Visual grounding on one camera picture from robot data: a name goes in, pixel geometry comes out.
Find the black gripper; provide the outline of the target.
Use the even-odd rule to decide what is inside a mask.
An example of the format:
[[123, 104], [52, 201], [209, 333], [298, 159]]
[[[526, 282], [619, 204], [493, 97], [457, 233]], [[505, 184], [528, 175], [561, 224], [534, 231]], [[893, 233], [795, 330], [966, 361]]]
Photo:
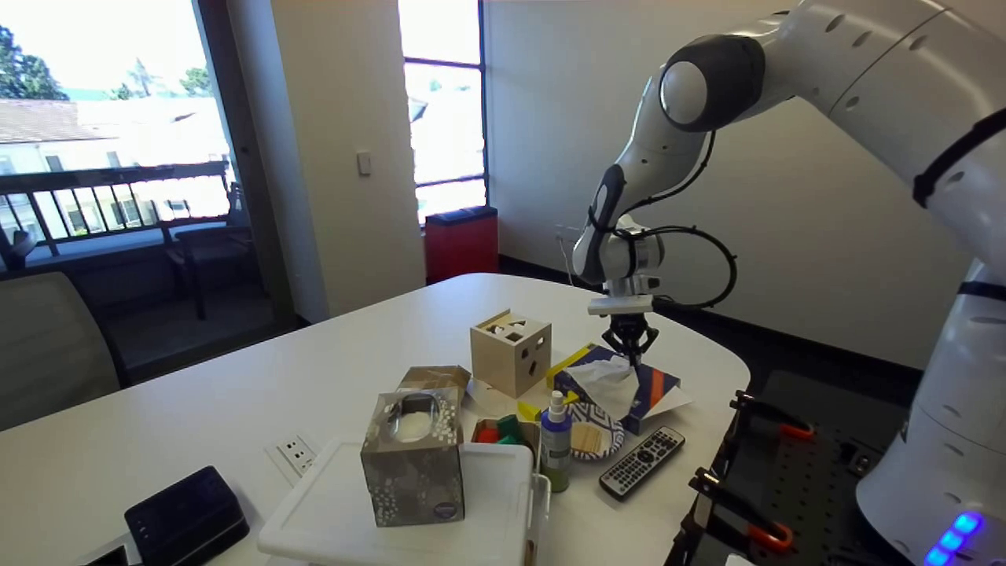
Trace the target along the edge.
[[614, 314], [603, 339], [614, 344], [616, 357], [628, 360], [626, 345], [636, 345], [636, 360], [649, 353], [656, 339], [656, 330], [649, 324], [644, 314]]

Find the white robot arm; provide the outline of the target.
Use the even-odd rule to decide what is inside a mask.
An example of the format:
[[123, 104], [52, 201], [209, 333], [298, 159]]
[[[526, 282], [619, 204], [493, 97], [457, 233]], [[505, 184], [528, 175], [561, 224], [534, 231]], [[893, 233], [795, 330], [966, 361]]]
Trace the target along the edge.
[[607, 344], [654, 330], [661, 236], [628, 214], [685, 188], [714, 133], [788, 97], [910, 184], [973, 252], [910, 421], [856, 484], [860, 514], [915, 566], [1006, 566], [1006, 72], [1002, 42], [953, 0], [795, 0], [678, 46], [643, 89], [589, 209], [572, 271]]

